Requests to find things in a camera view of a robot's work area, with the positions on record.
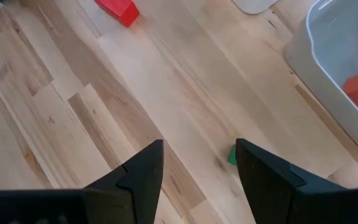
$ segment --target white bin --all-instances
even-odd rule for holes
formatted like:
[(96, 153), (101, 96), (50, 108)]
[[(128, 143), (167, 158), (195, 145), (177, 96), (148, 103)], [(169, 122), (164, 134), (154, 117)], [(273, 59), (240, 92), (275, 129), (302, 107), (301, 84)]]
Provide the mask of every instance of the white bin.
[(342, 91), (345, 81), (358, 75), (358, 0), (317, 1), (285, 58), (358, 145), (358, 107)]

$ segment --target wood grain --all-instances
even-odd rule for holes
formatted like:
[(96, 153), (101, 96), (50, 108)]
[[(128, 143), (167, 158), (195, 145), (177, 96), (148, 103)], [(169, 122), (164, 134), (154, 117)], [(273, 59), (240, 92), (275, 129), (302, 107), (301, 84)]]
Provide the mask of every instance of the wood grain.
[(357, 145), (282, 56), (313, 1), (135, 3), (129, 29), (93, 0), (0, 10), (0, 189), (84, 187), (163, 139), (156, 223), (255, 223), (236, 138), (358, 187)]

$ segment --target green block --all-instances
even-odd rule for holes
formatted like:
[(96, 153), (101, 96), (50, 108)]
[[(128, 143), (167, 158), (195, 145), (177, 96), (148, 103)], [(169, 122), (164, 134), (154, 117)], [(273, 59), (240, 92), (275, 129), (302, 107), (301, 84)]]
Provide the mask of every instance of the green block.
[(233, 165), (237, 165), (237, 161), (236, 161), (236, 145), (233, 145), (233, 147), (231, 148), (231, 152), (229, 157), (227, 158), (227, 161), (230, 162)]

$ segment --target wooden floor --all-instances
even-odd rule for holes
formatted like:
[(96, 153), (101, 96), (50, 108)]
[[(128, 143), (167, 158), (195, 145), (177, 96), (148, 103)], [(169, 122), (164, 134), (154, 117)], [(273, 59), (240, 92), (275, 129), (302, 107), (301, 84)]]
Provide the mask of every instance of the wooden floor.
[(231, 0), (135, 0), (123, 28), (93, 0), (0, 11), (0, 189), (84, 187), (165, 141), (156, 223), (254, 223), (236, 168), (246, 138), (358, 187), (358, 147), (285, 63), (314, 0), (250, 16)]

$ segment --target white plastic container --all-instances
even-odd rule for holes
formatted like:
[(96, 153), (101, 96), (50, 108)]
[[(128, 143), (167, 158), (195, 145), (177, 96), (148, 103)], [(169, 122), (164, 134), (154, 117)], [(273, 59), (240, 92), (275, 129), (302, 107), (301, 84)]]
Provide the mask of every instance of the white plastic container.
[(358, 145), (358, 107), (341, 88), (358, 75), (358, 0), (317, 1), (287, 45), (285, 58)]
[(248, 14), (261, 13), (277, 1), (278, 0), (233, 0), (239, 9)]

